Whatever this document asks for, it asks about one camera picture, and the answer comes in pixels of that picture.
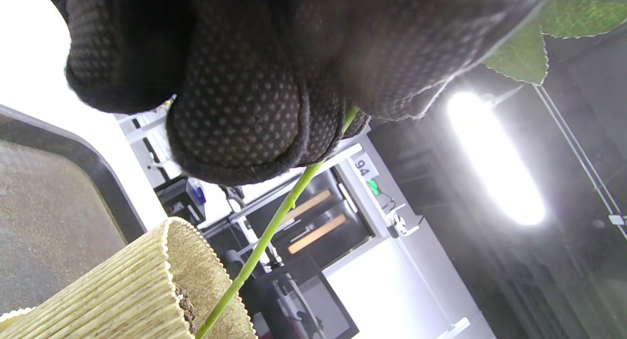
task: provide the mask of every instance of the soil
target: soil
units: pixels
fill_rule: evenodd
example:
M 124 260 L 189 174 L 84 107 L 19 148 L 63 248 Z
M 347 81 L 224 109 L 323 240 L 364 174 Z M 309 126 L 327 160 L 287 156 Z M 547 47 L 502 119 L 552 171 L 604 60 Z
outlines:
M 194 323 L 195 310 L 194 305 L 192 305 L 192 301 L 190 301 L 190 294 L 184 289 L 181 289 L 178 285 L 175 285 L 175 287 L 175 294 L 179 297 L 180 300 L 179 306 L 181 306 L 181 309 L 183 310 L 183 312 L 185 312 L 183 314 L 183 317 L 185 317 L 185 320 L 190 323 L 190 332 L 192 334 L 195 334 L 198 328 Z

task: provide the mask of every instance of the gray tray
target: gray tray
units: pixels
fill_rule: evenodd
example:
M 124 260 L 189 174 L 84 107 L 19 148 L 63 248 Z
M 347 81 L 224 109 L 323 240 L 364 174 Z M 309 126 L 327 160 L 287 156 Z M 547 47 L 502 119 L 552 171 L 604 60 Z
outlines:
M 144 232 L 87 142 L 0 105 L 0 313 L 40 305 Z

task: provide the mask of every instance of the green plant stem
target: green plant stem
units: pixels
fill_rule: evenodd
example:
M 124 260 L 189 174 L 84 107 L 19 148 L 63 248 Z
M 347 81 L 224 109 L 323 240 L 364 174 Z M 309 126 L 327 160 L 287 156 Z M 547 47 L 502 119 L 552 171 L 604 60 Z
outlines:
M 351 122 L 354 120 L 358 112 L 359 109 L 356 107 L 351 107 L 351 109 L 349 109 L 348 113 L 346 114 L 344 126 L 342 128 L 343 132 L 346 132 L 346 129 L 349 127 L 349 125 L 351 125 Z M 235 294 L 237 294 L 237 292 L 242 288 L 242 286 L 244 285 L 244 281 L 246 281 L 250 274 L 252 274 L 253 270 L 255 269 L 255 265 L 257 265 L 257 262 L 259 262 L 262 254 L 264 254 L 270 240 L 276 232 L 276 229 L 278 229 L 278 227 L 282 224 L 289 210 L 293 209 L 296 206 L 296 200 L 305 190 L 307 185 L 309 185 L 309 182 L 312 180 L 312 178 L 314 178 L 316 172 L 318 172 L 323 163 L 324 161 L 320 161 L 320 163 L 311 165 L 311 167 L 307 167 L 307 169 L 305 169 L 305 172 L 300 176 L 294 188 L 289 192 L 289 194 L 281 203 L 280 207 L 278 207 L 278 209 L 276 210 L 276 213 L 272 217 L 268 227 L 266 227 L 264 234 L 262 234 L 262 236 L 259 238 L 259 242 L 257 243 L 257 247 L 255 247 L 255 250 L 253 250 L 253 254 L 248 257 L 248 261 L 246 261 L 246 263 L 240 270 L 240 273 L 237 275 L 233 283 L 231 283 L 231 286 L 229 286 L 224 295 L 222 295 L 220 301 L 218 301 L 216 307 L 210 313 L 209 317 L 204 322 L 202 327 L 199 328 L 198 332 L 195 335 L 196 339 L 204 339 L 211 327 L 216 323 L 222 311 L 224 311 L 224 308 L 226 308 L 226 305 L 228 305 L 229 301 L 231 301 L 231 299 L 235 297 Z

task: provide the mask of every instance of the green led light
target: green led light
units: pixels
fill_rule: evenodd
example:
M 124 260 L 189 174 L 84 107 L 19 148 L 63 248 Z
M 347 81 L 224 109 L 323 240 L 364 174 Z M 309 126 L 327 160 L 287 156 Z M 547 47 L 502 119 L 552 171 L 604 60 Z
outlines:
M 375 196 L 378 196 L 380 194 L 379 185 L 377 185 L 376 181 L 368 180 L 368 186 L 370 186 L 370 189 L 372 190 Z

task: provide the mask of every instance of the black machine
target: black machine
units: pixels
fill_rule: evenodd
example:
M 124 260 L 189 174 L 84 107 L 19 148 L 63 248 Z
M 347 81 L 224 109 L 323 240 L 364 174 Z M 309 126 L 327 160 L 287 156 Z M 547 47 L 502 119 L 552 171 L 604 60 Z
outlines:
M 241 262 L 226 267 L 237 274 Z M 249 279 L 240 296 L 260 339 L 350 339 L 359 332 L 311 257 Z

